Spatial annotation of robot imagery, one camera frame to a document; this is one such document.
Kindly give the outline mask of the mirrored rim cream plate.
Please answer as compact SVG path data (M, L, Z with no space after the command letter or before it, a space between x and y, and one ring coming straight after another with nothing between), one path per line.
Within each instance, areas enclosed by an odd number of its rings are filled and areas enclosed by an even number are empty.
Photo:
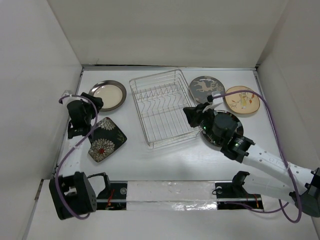
M244 134L244 127L241 123L241 121L238 119L238 117L231 112L225 111L225 110L217 110L216 111L219 115L226 115L230 116L233 121L237 123L237 128L235 130L236 133L240 134L241 136ZM204 131L201 132L202 137L211 145L221 148L222 147L222 142L220 140L217 140L214 137L210 137L208 134L206 134Z

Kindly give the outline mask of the grey reindeer snowflake plate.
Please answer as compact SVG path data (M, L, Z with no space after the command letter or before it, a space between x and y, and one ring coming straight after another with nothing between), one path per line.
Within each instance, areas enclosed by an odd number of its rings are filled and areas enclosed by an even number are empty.
M199 76L191 81L189 84L189 92L198 104L205 103L207 96L212 92L225 93L224 85L216 78L211 76Z

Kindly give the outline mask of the black square floral plate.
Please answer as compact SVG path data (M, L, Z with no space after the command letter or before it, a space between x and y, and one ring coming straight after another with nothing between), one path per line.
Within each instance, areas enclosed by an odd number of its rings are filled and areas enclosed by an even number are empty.
M127 136L114 123L105 117L97 123L97 128L89 137L90 149L88 154L96 162L102 162L118 150L127 141Z

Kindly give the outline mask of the brown rim cream plate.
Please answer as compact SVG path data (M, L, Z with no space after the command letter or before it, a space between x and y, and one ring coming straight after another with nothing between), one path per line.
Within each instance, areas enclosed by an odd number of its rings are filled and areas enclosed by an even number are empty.
M104 80L95 84L88 94L95 98L101 98L103 106L100 111L109 112L119 108L125 102L127 90L118 81Z

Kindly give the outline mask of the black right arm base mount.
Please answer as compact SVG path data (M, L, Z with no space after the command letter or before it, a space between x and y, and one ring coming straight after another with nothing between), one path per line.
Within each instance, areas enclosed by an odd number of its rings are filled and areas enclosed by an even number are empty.
M245 178L250 174L239 171L231 181L218 181L211 194L216 196L218 210L264 210L260 194L250 194L244 188Z

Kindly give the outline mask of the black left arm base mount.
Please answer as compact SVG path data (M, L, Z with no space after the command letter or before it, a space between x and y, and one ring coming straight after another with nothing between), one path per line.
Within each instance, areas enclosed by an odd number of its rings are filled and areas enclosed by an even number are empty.
M127 181L110 181L105 172L87 177L97 198L97 210L124 211L127 209Z

